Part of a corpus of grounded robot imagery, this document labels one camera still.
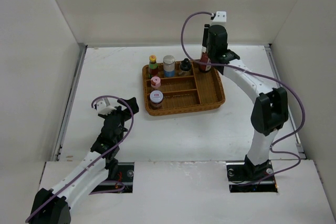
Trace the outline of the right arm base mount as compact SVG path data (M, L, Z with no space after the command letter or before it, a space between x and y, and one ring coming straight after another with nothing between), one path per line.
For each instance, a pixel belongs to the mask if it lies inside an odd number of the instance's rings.
M245 156L243 162L226 163L229 191L231 193L277 193L273 167L268 159L253 165Z

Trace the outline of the black cap spice shaker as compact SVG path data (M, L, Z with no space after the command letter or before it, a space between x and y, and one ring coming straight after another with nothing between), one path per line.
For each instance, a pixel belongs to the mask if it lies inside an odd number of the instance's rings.
M184 60L182 60L180 62L180 68L179 68L179 72L178 75L181 76L189 76L191 73L191 62L188 58L185 58Z

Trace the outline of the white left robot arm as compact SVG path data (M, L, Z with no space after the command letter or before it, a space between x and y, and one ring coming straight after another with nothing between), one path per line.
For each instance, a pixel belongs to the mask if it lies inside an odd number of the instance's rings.
M104 180L116 179L118 161L115 156L131 131L125 128L125 123L134 122L139 106L135 97L117 98L117 106L111 106L109 98L110 95L102 95L91 103L104 122L89 152L62 181L50 189L38 191L26 223L70 223L72 211L85 197L94 194L94 189Z

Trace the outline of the pink cap spice bottle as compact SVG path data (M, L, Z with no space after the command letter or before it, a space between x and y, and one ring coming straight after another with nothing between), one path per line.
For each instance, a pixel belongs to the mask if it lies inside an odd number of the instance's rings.
M151 87L154 89L154 90L158 90L161 86L161 78L158 77L158 76L153 76L150 80L151 82Z

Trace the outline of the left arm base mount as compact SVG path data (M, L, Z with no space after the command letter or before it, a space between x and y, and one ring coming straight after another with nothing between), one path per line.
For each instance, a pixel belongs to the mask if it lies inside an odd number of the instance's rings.
M134 163L119 163L91 194L97 193L132 193L134 179Z

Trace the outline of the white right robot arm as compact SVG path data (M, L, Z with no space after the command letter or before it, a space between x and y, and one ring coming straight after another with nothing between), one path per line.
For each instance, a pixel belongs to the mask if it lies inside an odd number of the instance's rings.
M284 88L273 88L249 73L249 69L228 49L227 31L222 25L204 26L203 46L208 62L218 72L234 82L253 103L250 116L254 128L251 147L242 165L228 165L231 182L252 182L272 171L269 152L278 131L288 120L288 96Z

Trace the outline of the green label sauce bottle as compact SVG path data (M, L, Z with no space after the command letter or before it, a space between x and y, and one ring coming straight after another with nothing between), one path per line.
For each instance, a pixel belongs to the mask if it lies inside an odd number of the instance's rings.
M155 55L150 55L149 56L149 78L155 77L158 75L158 64L156 61L156 56Z

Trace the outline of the dark soy sauce bottle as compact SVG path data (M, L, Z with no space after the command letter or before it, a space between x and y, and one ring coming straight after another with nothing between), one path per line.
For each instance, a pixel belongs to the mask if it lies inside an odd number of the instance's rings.
M207 49L204 46L202 47L202 54L199 62L202 63L198 65L198 69L200 72L207 73L211 70L211 66L207 65L208 63L210 63L210 59L208 57Z

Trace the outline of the blue label white pepper jar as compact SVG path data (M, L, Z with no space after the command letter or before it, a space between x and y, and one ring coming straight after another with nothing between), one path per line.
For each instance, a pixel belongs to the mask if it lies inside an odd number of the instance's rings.
M163 58L163 72L166 78L175 75L175 58L172 55L166 55Z

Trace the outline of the white lid spice jar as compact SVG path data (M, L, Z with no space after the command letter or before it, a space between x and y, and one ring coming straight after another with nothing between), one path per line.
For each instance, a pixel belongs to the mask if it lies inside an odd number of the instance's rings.
M162 106L164 95L159 90L154 90L150 93L150 104L153 108L157 109Z

